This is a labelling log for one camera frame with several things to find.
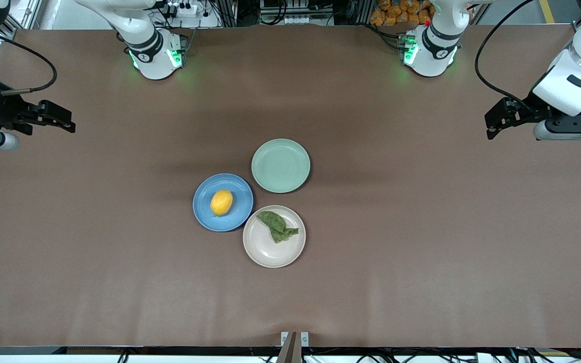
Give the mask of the white power strip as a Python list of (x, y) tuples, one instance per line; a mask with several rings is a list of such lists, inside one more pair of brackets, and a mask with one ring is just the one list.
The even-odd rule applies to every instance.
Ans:
[(196, 18), (204, 13), (205, 7), (198, 0), (163, 0), (164, 9), (171, 18)]

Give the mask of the bag of orange snacks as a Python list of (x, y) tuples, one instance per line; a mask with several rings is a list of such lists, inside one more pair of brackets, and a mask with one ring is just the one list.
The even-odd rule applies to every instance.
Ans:
[(375, 0), (369, 23), (376, 27), (398, 23), (431, 23), (436, 7), (429, 0)]

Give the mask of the green lettuce leaf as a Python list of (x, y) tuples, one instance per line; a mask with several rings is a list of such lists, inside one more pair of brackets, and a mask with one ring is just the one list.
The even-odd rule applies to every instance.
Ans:
[(268, 227), (271, 237), (276, 244), (299, 234), (298, 228), (288, 227), (284, 219), (276, 212), (262, 211), (258, 213), (257, 218)]

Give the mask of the black aluminium frame profile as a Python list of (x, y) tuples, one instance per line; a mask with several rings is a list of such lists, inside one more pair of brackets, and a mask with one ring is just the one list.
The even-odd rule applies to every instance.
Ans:
[(219, 27), (238, 26), (239, 0), (208, 0), (208, 2), (217, 17)]

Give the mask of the green plate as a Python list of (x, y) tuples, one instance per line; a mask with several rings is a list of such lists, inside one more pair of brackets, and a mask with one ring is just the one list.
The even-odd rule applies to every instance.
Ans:
[(309, 153), (298, 142), (290, 139), (265, 142), (252, 156), (252, 177), (268, 192), (293, 192), (304, 185), (310, 172)]

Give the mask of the blue plate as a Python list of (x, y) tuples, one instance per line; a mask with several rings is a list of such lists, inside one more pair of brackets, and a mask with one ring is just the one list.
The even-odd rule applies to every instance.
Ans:
[[(216, 192), (229, 191), (233, 202), (228, 211), (217, 216), (211, 209), (211, 200)], [(198, 222), (208, 230), (228, 232), (247, 221), (254, 208), (254, 194), (251, 186), (236, 174), (215, 174), (200, 183), (192, 200), (192, 211)]]

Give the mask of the metal table edge bracket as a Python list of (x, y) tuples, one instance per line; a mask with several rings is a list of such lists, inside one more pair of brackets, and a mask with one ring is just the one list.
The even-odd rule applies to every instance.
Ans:
[(287, 340), (287, 338), (289, 338), (289, 336), (295, 336), (296, 342), (300, 342), (302, 347), (309, 347), (309, 345), (310, 345), (309, 332), (307, 332), (307, 331), (302, 331), (302, 332), (282, 331), (280, 333), (279, 346), (284, 345), (285, 341)]

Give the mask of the beige plate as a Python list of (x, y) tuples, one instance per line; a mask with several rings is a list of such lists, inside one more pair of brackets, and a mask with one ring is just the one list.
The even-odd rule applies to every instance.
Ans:
[[(270, 228), (258, 218), (261, 212), (274, 212), (288, 229), (297, 229), (298, 233), (287, 240), (275, 242)], [(304, 221), (293, 209), (283, 205), (268, 205), (254, 212), (244, 226), (243, 242), (247, 255), (256, 264), (280, 268), (292, 264), (304, 251), (307, 231)]]

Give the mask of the yellow lemon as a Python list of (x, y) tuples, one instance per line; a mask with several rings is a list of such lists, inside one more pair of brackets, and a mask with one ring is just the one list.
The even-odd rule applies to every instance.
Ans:
[(227, 214), (234, 202), (234, 197), (228, 189), (218, 190), (210, 200), (210, 209), (215, 216)]

